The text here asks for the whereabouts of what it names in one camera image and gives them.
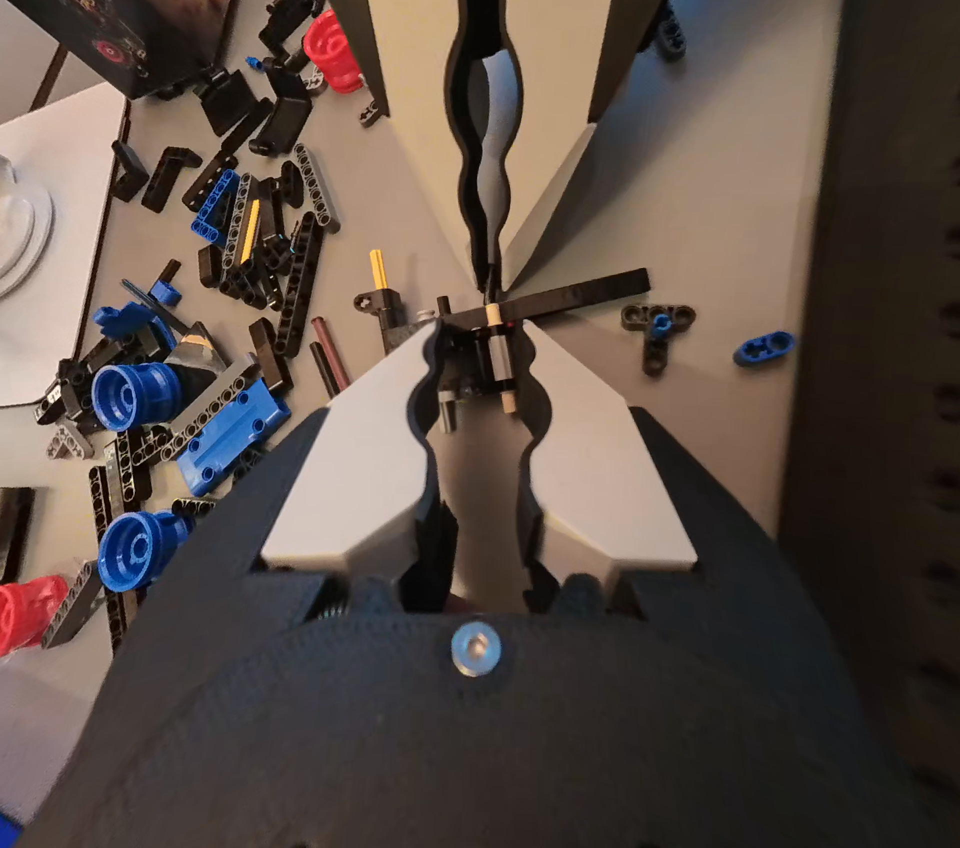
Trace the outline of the adjacent grey table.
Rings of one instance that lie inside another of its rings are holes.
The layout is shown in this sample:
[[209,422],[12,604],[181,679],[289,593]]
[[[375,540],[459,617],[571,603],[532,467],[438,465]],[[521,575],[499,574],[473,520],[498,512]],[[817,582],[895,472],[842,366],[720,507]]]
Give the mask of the adjacent grey table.
[[[1,0],[1,123],[31,110],[58,51],[58,43],[17,7]],[[98,86],[104,79],[66,53],[46,99],[48,104]]]

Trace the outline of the short black axle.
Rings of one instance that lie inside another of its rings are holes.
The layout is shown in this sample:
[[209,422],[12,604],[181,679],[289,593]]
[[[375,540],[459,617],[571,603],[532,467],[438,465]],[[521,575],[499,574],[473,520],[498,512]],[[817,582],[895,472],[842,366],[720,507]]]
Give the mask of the short black axle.
[[340,393],[341,389],[325,349],[321,342],[314,341],[309,344],[309,350],[318,369],[318,374],[322,381],[327,398],[332,400]]

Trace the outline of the blue wheel rim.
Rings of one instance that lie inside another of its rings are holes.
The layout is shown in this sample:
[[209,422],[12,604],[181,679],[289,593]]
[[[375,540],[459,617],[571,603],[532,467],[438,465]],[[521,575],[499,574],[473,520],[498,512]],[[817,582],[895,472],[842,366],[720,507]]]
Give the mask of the blue wheel rim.
[[92,379],[91,400],[103,427],[118,433],[172,421],[186,405],[180,378],[164,362],[102,367]]
[[114,518],[99,544],[103,588],[124,593],[152,584],[194,528],[193,518],[172,510],[135,511]]

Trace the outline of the black perforated panel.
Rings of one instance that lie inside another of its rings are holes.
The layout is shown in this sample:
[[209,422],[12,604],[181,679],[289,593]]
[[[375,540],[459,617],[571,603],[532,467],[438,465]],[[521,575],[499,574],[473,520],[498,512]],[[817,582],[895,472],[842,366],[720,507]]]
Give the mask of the black perforated panel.
[[843,0],[778,538],[958,846],[959,0]]

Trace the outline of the black T-shaped beam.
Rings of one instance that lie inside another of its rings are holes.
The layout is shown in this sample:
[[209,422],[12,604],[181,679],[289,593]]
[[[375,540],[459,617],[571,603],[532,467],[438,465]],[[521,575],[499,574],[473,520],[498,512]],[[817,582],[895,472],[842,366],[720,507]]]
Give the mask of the black T-shaped beam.
[[[672,317],[673,329],[668,337],[651,339],[649,325],[652,317],[666,313]],[[621,328],[643,336],[641,369],[649,378],[658,378],[666,370],[670,344],[686,333],[697,317],[695,309],[686,304],[626,304],[620,311]]]

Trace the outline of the pile of black beams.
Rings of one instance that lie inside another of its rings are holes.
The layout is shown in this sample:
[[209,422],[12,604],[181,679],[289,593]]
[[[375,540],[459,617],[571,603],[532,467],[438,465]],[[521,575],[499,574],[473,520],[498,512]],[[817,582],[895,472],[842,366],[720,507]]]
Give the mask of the pile of black beams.
[[[250,260],[224,277],[224,247],[206,243],[202,254],[214,267],[212,286],[231,297],[242,295],[269,304],[259,292],[261,282],[275,289],[272,304],[279,323],[260,318],[251,324],[252,351],[227,363],[201,322],[179,336],[162,361],[174,369],[184,391],[185,406],[172,421],[144,424],[113,435],[103,448],[103,464],[88,472],[94,527],[98,546],[109,524],[117,517],[136,511],[156,513],[172,510],[190,517],[203,515],[211,502],[189,494],[177,460],[188,440],[198,434],[236,395],[262,379],[276,398],[281,399],[292,384],[287,360],[301,349],[311,291],[315,282],[323,237],[326,234],[305,196],[301,171],[292,158],[284,162],[278,177],[258,179],[256,198],[261,208],[254,251]],[[247,456],[260,458],[259,445],[250,446],[234,469],[249,469]],[[90,614],[90,603],[104,588],[98,555],[83,563],[76,580],[44,632],[39,646],[49,649],[71,640]],[[114,614],[112,638],[115,644],[127,629],[124,592],[107,591],[106,600]]]

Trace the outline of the black beam assembly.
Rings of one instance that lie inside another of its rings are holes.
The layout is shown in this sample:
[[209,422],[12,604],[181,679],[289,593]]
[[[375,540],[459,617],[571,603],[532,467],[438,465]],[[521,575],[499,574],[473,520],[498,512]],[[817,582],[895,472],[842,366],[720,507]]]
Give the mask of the black beam assembly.
[[436,307],[417,319],[439,321],[444,326],[445,361],[438,384],[443,432],[456,431],[458,406],[473,398],[496,396],[505,413],[517,411],[517,377],[510,339],[518,324],[633,297],[649,289],[647,270],[636,268],[457,312],[450,310],[447,297],[438,297]]

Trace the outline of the blue flat panel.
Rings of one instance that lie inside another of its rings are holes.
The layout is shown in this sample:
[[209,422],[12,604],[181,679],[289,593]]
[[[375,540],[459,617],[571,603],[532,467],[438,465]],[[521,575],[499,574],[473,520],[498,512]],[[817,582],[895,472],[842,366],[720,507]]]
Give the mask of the blue flat panel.
[[192,436],[176,460],[190,496],[202,498],[234,470],[243,453],[268,440],[291,416],[259,378]]

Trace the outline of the long grey beam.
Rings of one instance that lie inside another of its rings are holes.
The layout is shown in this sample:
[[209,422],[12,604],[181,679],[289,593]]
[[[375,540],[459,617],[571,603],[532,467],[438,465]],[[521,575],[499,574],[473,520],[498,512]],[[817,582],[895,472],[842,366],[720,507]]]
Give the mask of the long grey beam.
[[303,180],[304,196],[309,198],[319,226],[329,235],[339,234],[341,218],[320,161],[299,141],[293,147],[293,155]]

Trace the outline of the black frame subassembly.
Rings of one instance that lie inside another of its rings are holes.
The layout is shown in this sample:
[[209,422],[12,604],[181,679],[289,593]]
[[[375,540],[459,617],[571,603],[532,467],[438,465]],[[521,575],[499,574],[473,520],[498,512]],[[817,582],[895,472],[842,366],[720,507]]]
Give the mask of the black frame subassembly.
[[118,339],[103,337],[78,359],[62,359],[54,380],[32,410],[39,426],[72,422],[84,434],[101,431],[104,426],[93,408],[92,383],[97,372],[112,365],[137,365],[161,362],[172,351],[173,342],[152,324]]

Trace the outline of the dark grey beam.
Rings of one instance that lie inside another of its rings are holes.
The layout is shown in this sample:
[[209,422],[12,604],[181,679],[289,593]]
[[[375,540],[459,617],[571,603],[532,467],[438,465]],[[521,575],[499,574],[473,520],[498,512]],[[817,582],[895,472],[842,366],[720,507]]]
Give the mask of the dark grey beam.
[[233,201],[226,242],[222,250],[223,277],[241,265],[241,254],[246,242],[252,207],[258,194],[258,179],[249,172],[241,175]]

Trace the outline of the blue angled panel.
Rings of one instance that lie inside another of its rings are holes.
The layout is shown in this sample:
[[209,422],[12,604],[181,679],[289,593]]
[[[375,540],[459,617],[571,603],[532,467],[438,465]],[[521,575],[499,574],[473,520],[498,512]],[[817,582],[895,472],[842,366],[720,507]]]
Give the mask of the blue angled panel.
[[93,311],[91,320],[102,336],[110,340],[133,336],[139,329],[151,326],[167,348],[172,350],[177,344],[173,331],[162,317],[139,302],[128,302],[120,309],[101,306]]

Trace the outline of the black flat panel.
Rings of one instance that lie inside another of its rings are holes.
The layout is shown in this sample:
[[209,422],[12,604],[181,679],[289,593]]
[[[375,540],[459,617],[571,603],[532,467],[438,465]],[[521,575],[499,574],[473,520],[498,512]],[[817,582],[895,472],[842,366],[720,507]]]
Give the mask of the black flat panel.
[[222,138],[257,105],[258,99],[239,69],[222,67],[206,71],[193,86],[193,93],[217,138]]

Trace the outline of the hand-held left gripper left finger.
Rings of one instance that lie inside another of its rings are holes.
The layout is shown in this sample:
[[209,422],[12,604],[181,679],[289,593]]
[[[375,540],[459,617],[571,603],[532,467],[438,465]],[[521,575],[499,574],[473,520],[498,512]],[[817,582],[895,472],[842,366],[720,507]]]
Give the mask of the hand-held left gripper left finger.
[[269,568],[398,582],[437,554],[441,501],[427,434],[439,414],[442,322],[421,322],[320,412],[261,558]]

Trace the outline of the white booklet stand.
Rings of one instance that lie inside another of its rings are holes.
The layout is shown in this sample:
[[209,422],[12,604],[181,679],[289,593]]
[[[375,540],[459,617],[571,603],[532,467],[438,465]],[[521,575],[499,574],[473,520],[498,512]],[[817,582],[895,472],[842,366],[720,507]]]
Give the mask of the white booklet stand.
[[125,110],[100,84],[2,125],[3,408],[37,402],[79,341]]

